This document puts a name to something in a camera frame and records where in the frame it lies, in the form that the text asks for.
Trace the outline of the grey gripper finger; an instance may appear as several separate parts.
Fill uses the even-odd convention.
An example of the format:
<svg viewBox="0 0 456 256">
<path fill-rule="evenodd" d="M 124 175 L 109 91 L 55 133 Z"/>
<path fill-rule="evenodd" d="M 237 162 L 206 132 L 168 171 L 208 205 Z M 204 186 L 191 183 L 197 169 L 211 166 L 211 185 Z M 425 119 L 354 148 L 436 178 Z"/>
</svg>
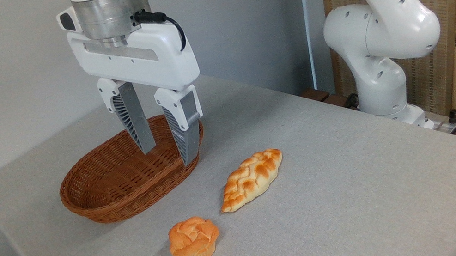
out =
<svg viewBox="0 0 456 256">
<path fill-rule="evenodd" d="M 154 97 L 164 111 L 183 164 L 188 166 L 198 154 L 199 119 L 203 116 L 195 87 L 189 85 L 183 91 L 159 88 Z"/>
<path fill-rule="evenodd" d="M 100 78 L 97 86 L 107 110 L 117 115 L 139 149 L 147 155 L 156 142 L 133 84 Z"/>
</svg>

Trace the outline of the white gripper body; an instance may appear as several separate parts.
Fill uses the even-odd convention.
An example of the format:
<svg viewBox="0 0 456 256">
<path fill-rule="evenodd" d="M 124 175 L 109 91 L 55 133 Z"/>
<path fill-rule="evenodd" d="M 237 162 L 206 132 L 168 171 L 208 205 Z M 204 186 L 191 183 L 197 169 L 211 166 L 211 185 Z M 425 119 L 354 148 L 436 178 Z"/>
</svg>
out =
<svg viewBox="0 0 456 256">
<path fill-rule="evenodd" d="M 140 10 L 125 16 L 134 31 L 123 45 L 107 47 L 83 34 L 73 8 L 57 17 L 80 66 L 99 78 L 183 91 L 199 75 L 192 47 L 180 25 L 165 14 Z"/>
</svg>

